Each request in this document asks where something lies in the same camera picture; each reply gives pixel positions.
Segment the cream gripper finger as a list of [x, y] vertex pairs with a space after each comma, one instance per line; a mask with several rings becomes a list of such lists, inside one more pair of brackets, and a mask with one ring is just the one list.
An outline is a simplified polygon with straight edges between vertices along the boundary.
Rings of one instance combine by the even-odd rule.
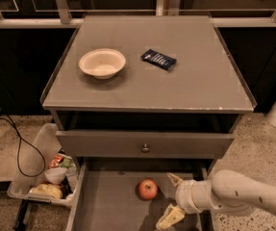
[[174, 173], [168, 172], [166, 175], [174, 187], [178, 187], [183, 182], [183, 179]]
[[163, 215], [156, 223], [156, 228], [158, 230], [165, 230], [181, 221], [185, 217], [185, 214], [186, 212], [179, 206], [173, 206], [172, 204], [169, 204]]

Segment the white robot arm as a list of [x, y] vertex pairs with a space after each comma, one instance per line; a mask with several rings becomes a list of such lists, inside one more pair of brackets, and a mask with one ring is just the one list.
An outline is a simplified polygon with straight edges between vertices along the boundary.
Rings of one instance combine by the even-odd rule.
[[276, 187], [236, 171], [220, 170], [203, 181], [184, 180], [173, 173], [167, 176], [176, 188], [176, 205], [168, 205], [156, 223], [158, 230], [168, 229], [185, 215], [204, 211], [247, 216], [257, 208], [276, 217]]

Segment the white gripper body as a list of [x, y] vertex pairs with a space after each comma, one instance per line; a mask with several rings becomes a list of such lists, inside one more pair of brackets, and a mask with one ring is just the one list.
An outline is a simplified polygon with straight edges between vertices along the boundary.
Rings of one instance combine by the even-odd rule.
[[175, 200], [177, 205], [185, 211], [186, 214], [199, 214], [201, 210], [197, 208], [193, 201], [193, 186], [195, 180], [182, 181], [176, 190]]

